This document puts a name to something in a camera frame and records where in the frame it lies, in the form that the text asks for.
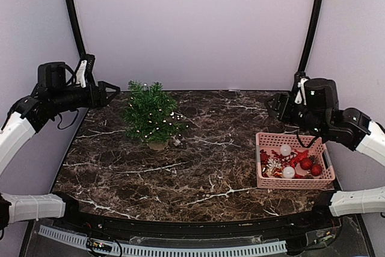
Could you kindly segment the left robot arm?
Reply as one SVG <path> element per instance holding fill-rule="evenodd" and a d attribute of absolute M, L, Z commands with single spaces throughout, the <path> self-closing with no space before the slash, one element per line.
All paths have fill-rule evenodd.
<path fill-rule="evenodd" d="M 50 120 L 81 108 L 102 108 L 120 93 L 118 86 L 95 82 L 92 55 L 80 60 L 76 70 L 64 62 L 41 64 L 32 93 L 16 101 L 1 128 L 1 171 L 20 149 Z M 1 193 L 1 228 L 20 221 L 60 218 L 71 230 L 85 225 L 79 203 L 66 193 L 14 195 Z"/>

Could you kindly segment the red bow ornament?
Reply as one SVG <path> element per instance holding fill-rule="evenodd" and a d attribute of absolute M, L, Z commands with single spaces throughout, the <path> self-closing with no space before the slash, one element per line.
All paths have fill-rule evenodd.
<path fill-rule="evenodd" d="M 293 158 L 291 158 L 291 160 L 290 160 L 290 165 L 293 165 L 293 164 L 298 164 L 298 163 L 300 163 L 301 162 L 301 160 L 303 159 L 303 158 L 307 158 L 308 157 L 308 155 L 309 155 L 309 150 L 304 150 L 304 151 L 295 151 L 295 153 L 296 153 L 296 155 L 293 157 Z"/>

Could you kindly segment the white light battery box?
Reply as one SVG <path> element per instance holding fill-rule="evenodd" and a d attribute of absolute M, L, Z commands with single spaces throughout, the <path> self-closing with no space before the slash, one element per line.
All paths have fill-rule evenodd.
<path fill-rule="evenodd" d="M 181 141 L 179 140 L 179 139 L 177 139 L 177 138 L 175 138 L 174 140 L 173 140 L 173 144 L 175 145 L 175 146 L 179 146 L 179 145 L 181 145 Z"/>

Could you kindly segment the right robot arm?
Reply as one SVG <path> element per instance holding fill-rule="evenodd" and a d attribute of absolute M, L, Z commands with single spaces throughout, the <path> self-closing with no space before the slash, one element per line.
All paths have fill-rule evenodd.
<path fill-rule="evenodd" d="M 333 141 L 384 164 L 384 128 L 356 108 L 339 109 L 336 83 L 331 79 L 295 77 L 289 93 L 265 101 L 269 116 L 308 132 L 323 142 Z M 318 197 L 307 216 L 312 229 L 330 217 L 350 214 L 384 214 L 384 188 L 334 191 Z"/>

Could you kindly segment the small green christmas tree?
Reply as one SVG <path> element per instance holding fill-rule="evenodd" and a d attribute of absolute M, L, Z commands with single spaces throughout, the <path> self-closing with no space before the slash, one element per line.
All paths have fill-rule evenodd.
<path fill-rule="evenodd" d="M 189 128 L 183 115 L 176 112 L 177 102 L 159 82 L 151 85 L 131 80 L 123 116 L 126 135 L 141 140 L 152 150 L 164 150 L 170 139 Z"/>

